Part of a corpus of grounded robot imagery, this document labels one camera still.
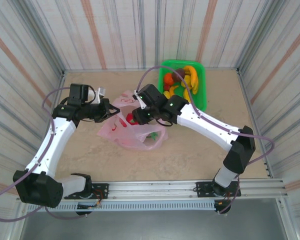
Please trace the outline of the red fake strawberry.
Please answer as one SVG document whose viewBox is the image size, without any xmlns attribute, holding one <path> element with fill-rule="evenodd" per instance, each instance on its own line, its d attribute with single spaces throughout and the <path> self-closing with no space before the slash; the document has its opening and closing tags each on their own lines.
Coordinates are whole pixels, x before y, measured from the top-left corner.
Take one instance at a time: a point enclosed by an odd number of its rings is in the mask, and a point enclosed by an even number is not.
<svg viewBox="0 0 300 240">
<path fill-rule="evenodd" d="M 132 125 L 132 126 L 138 125 L 138 124 L 139 124 L 139 123 L 134 119 L 134 116 L 133 116 L 132 113 L 128 113 L 125 119 L 126 119 L 126 121 L 127 121 L 130 125 Z"/>
</svg>

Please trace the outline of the pink printed plastic bag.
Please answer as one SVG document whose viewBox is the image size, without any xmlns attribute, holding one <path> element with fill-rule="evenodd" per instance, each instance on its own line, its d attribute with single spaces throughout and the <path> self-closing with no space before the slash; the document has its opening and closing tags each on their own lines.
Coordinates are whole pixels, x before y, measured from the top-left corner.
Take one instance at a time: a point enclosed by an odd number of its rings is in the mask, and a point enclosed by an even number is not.
<svg viewBox="0 0 300 240">
<path fill-rule="evenodd" d="M 120 113 L 104 122 L 97 135 L 118 146 L 136 151 L 150 151 L 159 148 L 168 139 L 166 128 L 160 124 L 130 125 L 126 116 L 140 105 L 133 98 L 133 93 L 127 90 L 120 94 L 113 106 L 120 109 Z"/>
</svg>

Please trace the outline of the yellow fake lemon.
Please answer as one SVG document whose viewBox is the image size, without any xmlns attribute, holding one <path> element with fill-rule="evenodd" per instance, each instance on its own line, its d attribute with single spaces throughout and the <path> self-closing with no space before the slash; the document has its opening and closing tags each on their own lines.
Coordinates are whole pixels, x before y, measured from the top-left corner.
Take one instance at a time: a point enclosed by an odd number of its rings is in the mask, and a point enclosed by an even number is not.
<svg viewBox="0 0 300 240">
<path fill-rule="evenodd" d="M 184 82 L 186 83 L 186 85 L 191 89 L 192 88 L 192 85 L 191 85 L 191 76 L 190 75 L 185 75 L 184 76 Z M 180 82 L 180 85 L 183 87 L 183 88 L 186 88 L 186 85 L 183 81 Z"/>
</svg>

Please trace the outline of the yellow fake banana bunch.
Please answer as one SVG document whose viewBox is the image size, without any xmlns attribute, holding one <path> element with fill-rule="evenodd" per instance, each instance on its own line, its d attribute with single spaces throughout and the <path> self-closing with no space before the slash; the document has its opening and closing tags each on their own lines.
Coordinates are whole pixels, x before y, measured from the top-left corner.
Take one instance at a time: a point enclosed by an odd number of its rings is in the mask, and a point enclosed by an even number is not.
<svg viewBox="0 0 300 240">
<path fill-rule="evenodd" d="M 193 66 L 186 65 L 184 68 L 185 75 L 191 76 L 191 86 L 190 90 L 192 90 L 192 93 L 196 95 L 198 93 L 199 89 L 199 79 L 196 69 Z"/>
</svg>

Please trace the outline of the green plastic basket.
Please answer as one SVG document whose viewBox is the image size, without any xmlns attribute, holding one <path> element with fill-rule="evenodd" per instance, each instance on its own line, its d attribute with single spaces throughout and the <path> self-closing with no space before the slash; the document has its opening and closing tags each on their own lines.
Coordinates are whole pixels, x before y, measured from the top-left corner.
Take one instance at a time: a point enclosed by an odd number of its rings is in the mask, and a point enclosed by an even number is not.
<svg viewBox="0 0 300 240">
<path fill-rule="evenodd" d="M 204 66 L 201 63 L 196 61 L 176 60 L 176 59 L 165 60 L 162 62 L 161 65 L 170 67 L 175 70 L 179 68 L 184 68 L 185 66 L 192 66 L 195 68 L 198 77 L 198 90 L 196 94 L 193 94 L 192 90 L 190 90 L 190 92 L 195 106 L 200 111 L 205 112 L 208 106 L 208 100 L 207 100 L 207 89 L 206 89 L 206 71 Z M 172 73 L 172 71 L 167 68 L 159 69 L 157 89 L 161 93 L 164 92 L 164 76 L 167 73 Z M 179 86 L 178 88 L 175 89 L 174 93 L 180 97 L 183 97 L 184 90 L 185 90 L 184 87 Z"/>
</svg>

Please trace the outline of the grey metal sheet panel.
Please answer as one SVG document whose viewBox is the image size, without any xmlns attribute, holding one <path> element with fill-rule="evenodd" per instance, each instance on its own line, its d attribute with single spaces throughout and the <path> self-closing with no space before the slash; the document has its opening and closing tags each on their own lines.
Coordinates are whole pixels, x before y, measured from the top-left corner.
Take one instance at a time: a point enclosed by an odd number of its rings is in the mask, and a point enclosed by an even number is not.
<svg viewBox="0 0 300 240">
<path fill-rule="evenodd" d="M 20 240 L 288 240 L 276 201 L 236 200 L 226 214 L 208 210 L 94 212 L 61 220 L 39 212 Z"/>
</svg>

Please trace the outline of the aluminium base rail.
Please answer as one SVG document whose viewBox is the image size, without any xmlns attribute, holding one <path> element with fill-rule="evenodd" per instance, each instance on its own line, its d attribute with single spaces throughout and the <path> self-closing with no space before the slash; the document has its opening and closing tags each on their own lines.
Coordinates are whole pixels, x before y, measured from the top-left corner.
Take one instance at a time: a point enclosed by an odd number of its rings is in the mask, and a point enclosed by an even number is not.
<svg viewBox="0 0 300 240">
<path fill-rule="evenodd" d="M 190 200 L 197 193 L 197 180 L 110 181 L 106 192 L 110 201 Z M 278 178 L 248 178 L 239 180 L 241 194 L 237 199 L 286 198 L 288 192 Z"/>
</svg>

